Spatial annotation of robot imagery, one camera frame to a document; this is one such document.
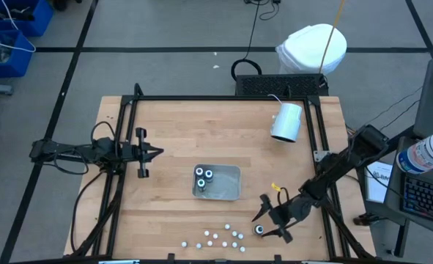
yellow tag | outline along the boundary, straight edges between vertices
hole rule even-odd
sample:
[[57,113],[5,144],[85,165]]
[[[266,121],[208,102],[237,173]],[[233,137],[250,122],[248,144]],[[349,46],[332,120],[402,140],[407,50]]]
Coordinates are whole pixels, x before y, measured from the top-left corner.
[[272,183],[272,188],[274,188],[275,191],[281,191],[281,188],[278,187],[275,183]]

floor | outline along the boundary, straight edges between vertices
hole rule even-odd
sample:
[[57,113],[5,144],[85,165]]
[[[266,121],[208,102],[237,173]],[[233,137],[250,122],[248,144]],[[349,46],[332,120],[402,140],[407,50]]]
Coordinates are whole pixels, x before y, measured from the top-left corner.
[[[274,19],[257,21],[253,46],[273,48],[304,26],[332,23],[339,3],[285,0]],[[39,52],[26,76],[0,79],[15,89],[0,95],[0,255],[32,171],[34,140],[47,134],[72,144],[87,141],[101,97],[130,94],[136,82],[147,95],[232,95],[229,70],[244,55],[255,8],[243,0],[83,0],[56,12],[45,35],[31,39]],[[330,94],[340,97],[347,123],[359,128],[422,85],[433,57],[433,0],[350,0],[338,29],[349,50],[328,76]],[[259,51],[249,59],[264,73],[277,73],[274,49]],[[247,67],[237,73],[255,74]],[[373,125],[388,123],[417,98]],[[415,111],[385,133],[412,125]],[[11,261],[62,256],[79,183],[79,177],[42,169]],[[377,254],[399,260],[386,253],[398,227],[382,221],[371,230]],[[409,236],[402,260],[433,263],[433,233],[412,225]]]

metal tray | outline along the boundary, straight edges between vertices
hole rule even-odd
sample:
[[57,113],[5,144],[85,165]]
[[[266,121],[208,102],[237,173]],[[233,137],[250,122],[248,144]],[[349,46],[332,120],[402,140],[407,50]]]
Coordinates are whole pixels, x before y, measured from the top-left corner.
[[[213,181],[207,183],[205,191],[200,191],[196,186],[198,180],[195,174],[196,168],[202,168],[204,172],[208,169],[213,171]],[[193,168],[192,194],[197,198],[235,201],[240,197],[241,188],[242,183],[238,166],[197,164]]]

blue bin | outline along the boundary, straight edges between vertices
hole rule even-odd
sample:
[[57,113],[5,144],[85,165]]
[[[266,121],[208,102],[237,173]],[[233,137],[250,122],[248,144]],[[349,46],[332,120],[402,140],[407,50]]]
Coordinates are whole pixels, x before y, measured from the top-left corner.
[[[7,30],[0,32],[15,40],[15,47],[32,50],[31,44],[18,30]],[[10,58],[5,63],[0,63],[0,78],[21,77],[26,74],[27,66],[31,60],[32,53],[27,51],[11,50]]]
[[[30,7],[34,7],[34,21],[17,21],[14,20],[16,26],[21,30],[26,37],[38,37],[42,36],[47,29],[48,23],[53,16],[53,9],[46,0],[4,0],[6,5],[9,7],[11,3],[26,4]],[[3,2],[0,0],[0,10],[5,10]],[[0,30],[11,30],[14,29],[11,25],[11,21],[0,20]]]

wooden tabletop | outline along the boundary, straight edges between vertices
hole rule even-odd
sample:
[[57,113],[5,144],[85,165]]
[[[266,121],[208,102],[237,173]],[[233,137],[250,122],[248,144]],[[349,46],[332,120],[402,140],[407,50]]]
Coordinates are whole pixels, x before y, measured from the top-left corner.
[[[97,122],[116,125],[120,97],[104,97]],[[347,132],[338,98],[321,98],[327,138],[332,151],[347,146]],[[135,126],[147,129],[147,142],[164,148],[149,164],[149,178],[138,179],[138,163],[130,163],[125,178],[125,190],[117,228],[114,258],[166,259],[175,253],[176,259],[272,260],[281,254],[283,260],[327,260],[328,253],[322,215],[313,208],[310,216],[290,228],[294,240],[285,244],[278,237],[258,238],[252,235],[251,219],[260,207],[260,194],[269,194],[274,205],[275,183],[289,189],[291,197],[307,179],[314,176],[306,116],[295,143],[282,143],[270,137],[272,116],[279,110],[277,101],[139,101]],[[317,119],[311,107],[317,144],[320,143]],[[106,126],[97,128],[95,138],[109,136]],[[241,168],[242,192],[234,202],[197,199],[192,195],[193,168],[197,164],[230,164]],[[81,188],[97,169],[84,175]],[[75,226],[76,246],[89,234],[97,222],[105,176],[92,184],[78,205]],[[371,254],[375,255],[371,231],[358,227],[352,219],[365,212],[360,187],[351,178],[337,182],[346,225]],[[258,220],[265,230],[275,228],[268,216]],[[244,234],[233,238],[224,229]],[[341,255],[337,229],[332,224],[336,252]],[[218,233],[219,238],[204,236]],[[105,252],[108,227],[104,229],[101,252]],[[214,245],[207,246],[208,240]],[[188,247],[181,243],[187,241]],[[238,242],[245,252],[221,243]],[[202,249],[195,245],[201,243]],[[69,242],[65,253],[70,253]]]

